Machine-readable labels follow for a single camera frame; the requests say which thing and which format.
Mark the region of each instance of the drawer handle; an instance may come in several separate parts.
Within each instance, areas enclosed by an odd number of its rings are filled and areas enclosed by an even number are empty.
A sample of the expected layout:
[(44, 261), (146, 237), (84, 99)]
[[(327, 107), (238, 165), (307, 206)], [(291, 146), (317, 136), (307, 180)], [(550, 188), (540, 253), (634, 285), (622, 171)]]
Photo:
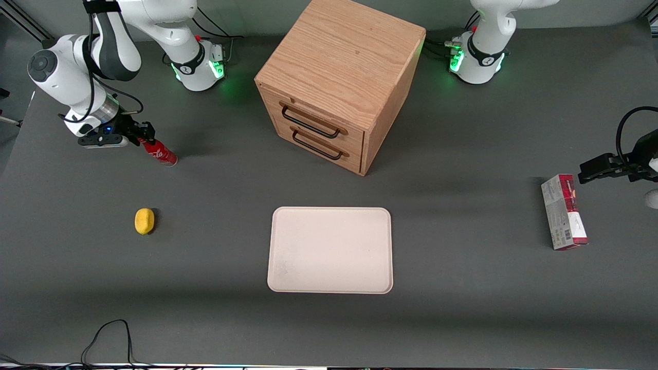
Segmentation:
[(307, 147), (307, 148), (309, 148), (310, 150), (313, 150), (315, 153), (318, 153), (318, 154), (320, 154), (320, 155), (323, 155), (323, 156), (325, 156), (325, 157), (331, 159), (332, 161), (337, 161), (338, 159), (340, 159), (340, 157), (343, 156), (343, 152), (342, 152), (342, 151), (339, 151), (339, 152), (338, 152), (338, 155), (331, 155), (331, 154), (329, 154), (329, 153), (327, 153), (327, 152), (325, 152), (325, 151), (323, 151), (323, 150), (320, 150), (320, 149), (316, 148), (315, 146), (313, 146), (313, 145), (311, 145), (311, 144), (305, 143), (305, 142), (301, 141), (300, 139), (297, 139), (297, 134), (298, 134), (298, 133), (299, 133), (299, 131), (297, 131), (297, 130), (295, 130), (295, 131), (292, 133), (292, 139), (295, 140), (295, 143), (301, 144), (301, 145), (303, 145), (304, 147)]
[(324, 131), (322, 131), (318, 128), (315, 128), (315, 127), (311, 126), (310, 124), (301, 122), (300, 120), (296, 119), (295, 117), (291, 117), (291, 116), (287, 115), (286, 114), (287, 111), (288, 111), (288, 106), (284, 105), (284, 108), (281, 110), (281, 115), (283, 115), (285, 119), (290, 120), (290, 121), (292, 121), (292, 122), (294, 122), (294, 123), (296, 123), (296, 124), (298, 124), (302, 127), (308, 128), (309, 130), (315, 132), (318, 135), (322, 135), (325, 138), (334, 139), (340, 133), (340, 130), (338, 130), (338, 129), (333, 134), (330, 134), (328, 132), (324, 132)]

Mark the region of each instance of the yellow sponge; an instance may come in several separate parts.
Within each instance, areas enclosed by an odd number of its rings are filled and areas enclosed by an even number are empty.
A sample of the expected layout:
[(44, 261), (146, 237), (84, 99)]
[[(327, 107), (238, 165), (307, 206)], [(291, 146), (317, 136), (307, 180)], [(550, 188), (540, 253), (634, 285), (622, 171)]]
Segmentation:
[(148, 234), (153, 230), (155, 224), (155, 214), (150, 208), (142, 208), (135, 213), (135, 230), (142, 235)]

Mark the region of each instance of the plastic tray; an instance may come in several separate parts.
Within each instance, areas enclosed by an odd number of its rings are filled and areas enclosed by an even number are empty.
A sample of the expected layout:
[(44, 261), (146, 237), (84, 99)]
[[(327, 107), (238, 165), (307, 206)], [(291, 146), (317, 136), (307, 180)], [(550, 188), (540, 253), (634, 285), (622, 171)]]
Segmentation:
[(275, 292), (388, 293), (391, 215), (384, 208), (277, 209), (267, 284)]

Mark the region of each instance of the wooden cabinet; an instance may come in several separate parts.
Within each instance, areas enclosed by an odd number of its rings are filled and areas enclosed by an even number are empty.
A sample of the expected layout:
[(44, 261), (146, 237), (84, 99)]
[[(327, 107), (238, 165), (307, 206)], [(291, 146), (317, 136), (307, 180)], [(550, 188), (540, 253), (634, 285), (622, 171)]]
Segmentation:
[(312, 0), (255, 78), (277, 134), (365, 175), (424, 38), (424, 28), (350, 0)]

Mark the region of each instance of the gray tabletop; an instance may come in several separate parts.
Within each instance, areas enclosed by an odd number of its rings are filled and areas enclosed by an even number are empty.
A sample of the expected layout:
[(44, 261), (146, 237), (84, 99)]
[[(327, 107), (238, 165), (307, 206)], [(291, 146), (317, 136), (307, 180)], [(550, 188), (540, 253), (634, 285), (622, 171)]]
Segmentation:
[[(579, 186), (590, 245), (566, 252), (550, 246), (539, 189), (613, 151), (623, 114), (656, 104), (646, 22), (520, 30), (485, 86), (423, 56), (365, 178), (275, 134), (253, 77), (278, 40), (238, 40), (227, 79), (201, 93), (139, 45), (142, 72), (115, 86), (143, 100), (139, 118), (180, 156), (172, 169), (134, 146), (77, 146), (55, 116), (66, 108), (37, 92), (0, 188), (2, 352), (74, 361), (120, 317), (150, 362), (658, 367), (652, 185)], [(650, 114), (629, 122), (628, 149)], [(270, 291), (283, 205), (389, 209), (393, 290)], [(150, 236), (133, 228), (141, 207), (160, 214)], [(111, 327), (89, 359), (124, 357)]]

